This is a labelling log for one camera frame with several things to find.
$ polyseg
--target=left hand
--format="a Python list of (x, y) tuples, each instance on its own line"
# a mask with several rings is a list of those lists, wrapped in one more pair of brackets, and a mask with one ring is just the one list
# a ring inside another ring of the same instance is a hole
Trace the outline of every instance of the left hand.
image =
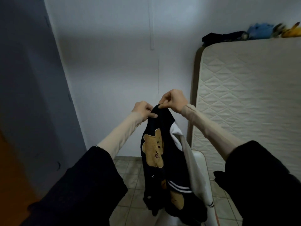
[(157, 118), (158, 115), (151, 113), (153, 107), (145, 101), (137, 102), (132, 110), (132, 112), (138, 112), (142, 116), (142, 122), (146, 121), (147, 118)]

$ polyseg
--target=white stripe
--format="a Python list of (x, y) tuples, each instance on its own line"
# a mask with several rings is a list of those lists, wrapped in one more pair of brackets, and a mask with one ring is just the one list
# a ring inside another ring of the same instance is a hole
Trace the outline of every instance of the white stripe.
[(184, 186), (178, 186), (177, 184), (175, 184), (173, 181), (169, 181), (171, 182), (173, 185), (175, 185), (176, 187), (178, 187), (179, 189), (183, 189), (183, 190), (190, 190), (189, 187), (184, 187)]
[(168, 184), (169, 184), (172, 188), (174, 188), (175, 190), (179, 191), (180, 193), (192, 193), (191, 190), (179, 190), (178, 188), (176, 188), (175, 186), (173, 186), (173, 184), (171, 184), (169, 181), (167, 181), (167, 182), (168, 182)]

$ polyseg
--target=mattress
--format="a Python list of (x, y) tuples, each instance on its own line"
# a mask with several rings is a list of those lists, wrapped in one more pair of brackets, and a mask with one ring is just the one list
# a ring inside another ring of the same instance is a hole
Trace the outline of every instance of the mattress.
[[(256, 140), (301, 180), (301, 38), (218, 43), (201, 58), (196, 108), (242, 140)], [(213, 171), (225, 162), (193, 127), (192, 149)]]

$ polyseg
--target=black sleeve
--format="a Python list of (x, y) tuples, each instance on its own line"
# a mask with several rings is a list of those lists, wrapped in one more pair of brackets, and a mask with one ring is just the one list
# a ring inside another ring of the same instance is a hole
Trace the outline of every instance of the black sleeve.
[(127, 191), (110, 154), (94, 146), (42, 200), (28, 207), (31, 214), (21, 226), (109, 225)]
[(226, 161), (225, 172), (214, 175), (232, 198), (243, 225), (299, 221), (301, 183), (258, 142), (237, 147)]

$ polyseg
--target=blue plush toy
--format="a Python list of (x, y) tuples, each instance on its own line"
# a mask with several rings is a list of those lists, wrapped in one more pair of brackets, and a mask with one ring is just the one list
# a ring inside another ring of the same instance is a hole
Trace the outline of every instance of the blue plush toy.
[(249, 39), (268, 39), (273, 33), (274, 25), (268, 23), (262, 23), (251, 25), (247, 31)]

